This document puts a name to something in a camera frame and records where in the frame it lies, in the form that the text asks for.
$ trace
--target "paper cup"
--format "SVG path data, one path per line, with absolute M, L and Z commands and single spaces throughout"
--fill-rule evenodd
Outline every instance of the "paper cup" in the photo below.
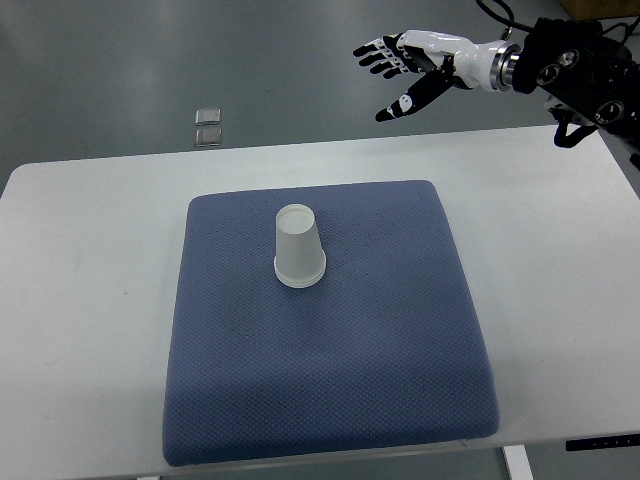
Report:
M 310 287 L 322 278 L 326 265 L 313 211 L 298 203 L 282 208 L 276 215 L 273 259 L 278 280 L 288 287 Z

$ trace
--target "white table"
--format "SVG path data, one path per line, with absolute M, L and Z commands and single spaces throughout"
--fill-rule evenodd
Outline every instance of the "white table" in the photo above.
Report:
M 0 477 L 177 471 L 161 426 L 187 205 L 248 189 L 432 181 L 501 410 L 498 433 L 468 447 L 285 461 L 640 431 L 640 202 L 597 135 L 563 150 L 553 131 L 19 168 L 0 199 Z

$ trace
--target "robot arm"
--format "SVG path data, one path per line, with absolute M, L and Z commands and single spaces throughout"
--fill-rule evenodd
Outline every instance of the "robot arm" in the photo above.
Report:
M 539 19 L 522 51 L 504 40 L 474 44 L 436 32 L 409 30 L 354 51 L 371 73 L 392 78 L 422 74 L 399 100 L 376 115 L 385 121 L 421 110 L 451 86 L 488 91 L 509 87 L 550 94 L 545 105 L 558 122 L 555 143 L 575 146 L 597 129 L 618 137 L 640 159 L 640 65 L 624 45 L 603 36 L 599 22 Z M 569 124 L 579 128 L 567 135 Z
M 503 76 L 508 74 L 508 59 L 519 50 L 504 40 L 477 45 L 446 33 L 409 30 L 373 40 L 353 54 L 362 57 L 361 66 L 373 65 L 371 73 L 382 73 L 384 78 L 424 74 L 399 100 L 378 112 L 376 120 L 385 121 L 421 110 L 451 86 L 507 90 Z

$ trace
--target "floor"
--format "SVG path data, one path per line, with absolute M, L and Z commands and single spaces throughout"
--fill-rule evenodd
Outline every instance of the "floor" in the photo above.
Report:
M 522 23 L 567 18 L 557 0 L 509 4 Z M 502 31 L 472 0 L 455 10 L 444 0 L 0 0 L 0 192 L 25 163 L 194 150 L 194 114 L 203 107 L 222 109 L 220 148 L 553 123 L 541 91 L 456 89 L 413 117 L 376 123 L 375 113 L 415 78 L 369 75 L 351 51 L 409 28 L 477 43 Z M 640 58 L 640 37 L 629 45 Z M 624 148 L 605 141 L 640 192 Z M 636 448 L 527 451 L 536 480 L 640 476 Z M 191 478 L 500 479 L 507 472 L 500 451 L 490 450 Z

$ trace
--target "cable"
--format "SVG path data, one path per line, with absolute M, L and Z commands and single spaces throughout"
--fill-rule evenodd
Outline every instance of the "cable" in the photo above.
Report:
M 622 39 L 622 43 L 625 43 L 627 40 L 629 40 L 629 37 L 633 34 L 639 23 L 640 17 L 636 18 L 631 25 L 628 25 L 627 28 L 624 29 L 624 38 Z
M 635 29 L 638 27 L 638 24 L 640 23 L 640 17 L 636 18 L 635 21 L 629 25 L 627 23 L 616 23 L 615 25 L 611 25 L 609 28 L 607 28 L 606 30 L 604 30 L 602 32 L 602 35 L 605 35 L 613 30 L 615 30 L 616 28 L 624 28 L 624 38 L 622 39 L 622 41 L 620 43 L 624 44 L 626 43 L 627 40 L 629 40 L 629 37 L 633 34 L 633 32 L 635 31 Z
M 501 17 L 500 15 L 498 15 L 496 12 L 494 12 L 489 7 L 487 7 L 483 0 L 476 0 L 476 3 L 484 11 L 484 13 L 489 15 L 491 18 L 493 18 L 497 22 L 500 22 L 503 25 L 506 25 L 508 27 L 517 28 L 518 30 L 522 30 L 522 31 L 527 32 L 527 33 L 533 32 L 533 27 L 530 27 L 528 25 L 524 25 L 522 23 L 515 22 L 513 20 L 513 18 L 514 18 L 513 11 L 511 10 L 511 8 L 509 8 L 509 5 L 507 5 L 502 0 L 493 0 L 493 1 L 496 4 L 498 4 L 500 7 L 502 7 L 502 9 L 509 16 L 509 18 L 504 18 L 504 17 Z

